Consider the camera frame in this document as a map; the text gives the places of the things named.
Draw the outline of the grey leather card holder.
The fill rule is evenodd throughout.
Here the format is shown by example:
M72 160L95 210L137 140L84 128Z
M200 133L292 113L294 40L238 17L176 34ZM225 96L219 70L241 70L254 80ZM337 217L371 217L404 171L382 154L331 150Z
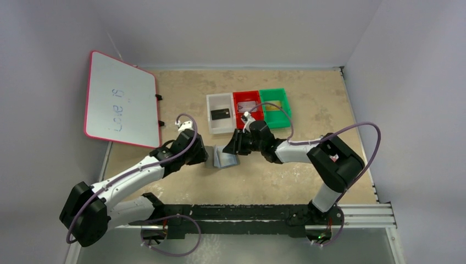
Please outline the grey leather card holder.
M225 146L218 145L205 146L205 150L208 155L207 160L204 163L206 168L223 169L240 164L237 156L223 153L224 147Z

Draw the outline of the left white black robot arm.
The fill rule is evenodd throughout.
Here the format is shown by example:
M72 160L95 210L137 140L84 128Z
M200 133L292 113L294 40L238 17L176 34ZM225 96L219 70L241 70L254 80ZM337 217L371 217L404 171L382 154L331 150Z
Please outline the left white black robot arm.
M182 166L205 162L208 154L196 129L184 129L175 140L152 150L139 163L116 176L91 185L74 185L59 215L67 228L65 241L86 247L109 229L112 209L124 198L149 183L161 180Z

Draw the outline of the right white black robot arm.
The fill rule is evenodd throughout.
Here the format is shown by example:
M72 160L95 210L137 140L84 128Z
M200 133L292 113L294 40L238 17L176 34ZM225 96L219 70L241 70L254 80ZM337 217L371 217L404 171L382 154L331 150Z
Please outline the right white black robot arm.
M365 164L338 136L326 134L314 142L287 141L275 137L263 120L253 121L246 131L236 129L223 152L247 156L259 152L270 163L310 163L323 184L309 203L310 210L327 213L359 177Z

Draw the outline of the gold credit card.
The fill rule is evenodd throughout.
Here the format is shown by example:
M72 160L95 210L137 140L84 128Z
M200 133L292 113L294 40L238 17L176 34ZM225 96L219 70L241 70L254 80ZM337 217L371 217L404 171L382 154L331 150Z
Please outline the gold credit card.
M280 101L268 101L264 106L266 111L279 111L282 107Z

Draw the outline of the silver pink credit card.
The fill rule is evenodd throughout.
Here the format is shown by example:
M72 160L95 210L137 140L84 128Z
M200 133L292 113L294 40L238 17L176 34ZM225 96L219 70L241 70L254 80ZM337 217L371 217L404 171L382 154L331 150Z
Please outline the silver pink credit card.
M237 103L237 111L239 113L244 113L250 111L257 105L256 101L244 101Z

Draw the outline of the black credit card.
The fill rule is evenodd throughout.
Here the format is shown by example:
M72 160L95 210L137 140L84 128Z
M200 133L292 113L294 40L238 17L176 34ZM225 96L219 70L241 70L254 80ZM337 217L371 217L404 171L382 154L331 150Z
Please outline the black credit card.
M229 119L231 117L228 108L215 109L210 112L211 120Z

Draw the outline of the green plastic bin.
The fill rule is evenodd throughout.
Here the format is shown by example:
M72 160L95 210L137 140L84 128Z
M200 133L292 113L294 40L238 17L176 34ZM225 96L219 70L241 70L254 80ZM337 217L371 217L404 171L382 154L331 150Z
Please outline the green plastic bin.
M281 107L290 118L292 117L288 96L284 88L259 90L259 96L261 102L270 102L275 104L278 107ZM290 127L288 117L277 107L264 104L262 105L262 108L264 111L264 119L269 128L279 129Z

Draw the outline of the red plastic bin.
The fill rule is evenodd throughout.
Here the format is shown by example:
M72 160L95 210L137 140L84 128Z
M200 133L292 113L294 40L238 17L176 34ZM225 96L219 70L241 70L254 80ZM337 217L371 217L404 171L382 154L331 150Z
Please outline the red plastic bin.
M244 102L244 101L256 101L257 105L261 103L261 99L259 96L259 92L257 90L255 91L242 91L242 92L234 92L233 94L233 99L234 99L234 111L235 111L235 117L236 117L236 127L238 129L243 129L244 123L241 120L241 116L243 113L239 113L237 111L237 103L238 102ZM258 107L254 109L253 111L249 111L252 116L256 120L263 120L264 119L264 113L262 107Z

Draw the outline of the white plastic bin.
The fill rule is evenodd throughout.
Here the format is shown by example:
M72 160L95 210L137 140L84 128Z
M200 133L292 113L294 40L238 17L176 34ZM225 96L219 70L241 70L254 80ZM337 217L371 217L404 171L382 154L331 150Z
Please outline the white plastic bin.
M234 111L234 99L232 93L216 93L206 96L207 118L209 132L211 134L232 133L236 129L236 117ZM228 108L231 117L229 119L211 120L210 112L215 109Z

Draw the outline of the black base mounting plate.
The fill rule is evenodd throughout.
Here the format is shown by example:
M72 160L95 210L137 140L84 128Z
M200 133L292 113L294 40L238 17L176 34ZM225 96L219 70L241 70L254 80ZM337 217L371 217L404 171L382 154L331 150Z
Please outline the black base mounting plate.
M309 205L160 205L131 226L165 226L169 239L187 234L287 235L328 240L344 222L342 209L321 213Z

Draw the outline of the white board with pink frame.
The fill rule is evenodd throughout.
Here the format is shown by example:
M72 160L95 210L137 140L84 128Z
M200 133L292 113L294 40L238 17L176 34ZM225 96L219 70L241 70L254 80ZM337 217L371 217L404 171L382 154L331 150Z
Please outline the white board with pink frame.
M156 77L99 51L90 53L84 134L155 148L161 144Z

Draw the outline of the aluminium frame rail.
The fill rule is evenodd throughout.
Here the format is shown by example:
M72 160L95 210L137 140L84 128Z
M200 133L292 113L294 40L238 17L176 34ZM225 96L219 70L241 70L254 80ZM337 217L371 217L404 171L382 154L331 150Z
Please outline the aluminium frame rail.
M149 220L172 215L186 215L197 223L286 223L306 226L332 226L343 224L349 228L388 228L396 226L389 204L340 205L321 214L307 205L138 205L125 202L104 215L108 229L128 224L143 225Z

